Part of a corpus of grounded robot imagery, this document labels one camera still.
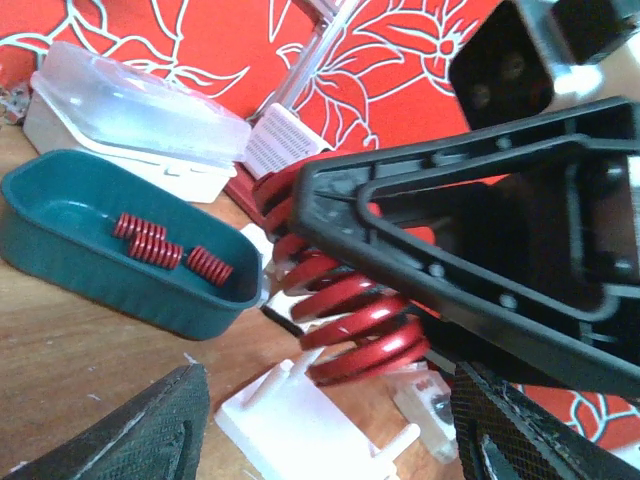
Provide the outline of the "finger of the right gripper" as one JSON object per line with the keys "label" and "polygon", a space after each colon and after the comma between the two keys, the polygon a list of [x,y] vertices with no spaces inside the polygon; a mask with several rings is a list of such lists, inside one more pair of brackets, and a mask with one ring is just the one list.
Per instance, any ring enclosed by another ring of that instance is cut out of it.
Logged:
{"label": "finger of the right gripper", "polygon": [[635,101],[309,163],[289,225],[505,351],[512,381],[639,394]]}

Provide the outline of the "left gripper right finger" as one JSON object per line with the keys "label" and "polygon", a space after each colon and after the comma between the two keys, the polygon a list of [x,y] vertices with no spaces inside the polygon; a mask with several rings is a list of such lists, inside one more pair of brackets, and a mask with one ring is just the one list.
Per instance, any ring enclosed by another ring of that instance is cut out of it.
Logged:
{"label": "left gripper right finger", "polygon": [[492,372],[456,367],[451,394],[466,479],[637,479],[601,449]]}

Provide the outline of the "large red spring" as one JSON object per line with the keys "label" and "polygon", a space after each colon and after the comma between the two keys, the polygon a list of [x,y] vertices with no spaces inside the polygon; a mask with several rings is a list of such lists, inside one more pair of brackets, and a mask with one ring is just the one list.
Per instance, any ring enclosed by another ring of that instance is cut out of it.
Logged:
{"label": "large red spring", "polygon": [[290,310],[297,323],[318,328],[300,339],[311,352],[343,344],[345,350],[308,369],[318,386],[334,386],[398,370],[429,350],[412,302],[314,247],[288,226],[292,187],[300,169],[291,165],[260,178],[253,198],[274,244],[272,260],[284,294],[301,299]]}

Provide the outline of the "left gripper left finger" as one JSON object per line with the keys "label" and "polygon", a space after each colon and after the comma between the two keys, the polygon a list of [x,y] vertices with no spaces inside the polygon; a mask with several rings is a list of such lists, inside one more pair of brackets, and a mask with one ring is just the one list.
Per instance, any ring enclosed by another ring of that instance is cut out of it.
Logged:
{"label": "left gripper left finger", "polygon": [[9,477],[194,479],[209,411],[204,366],[181,366]]}

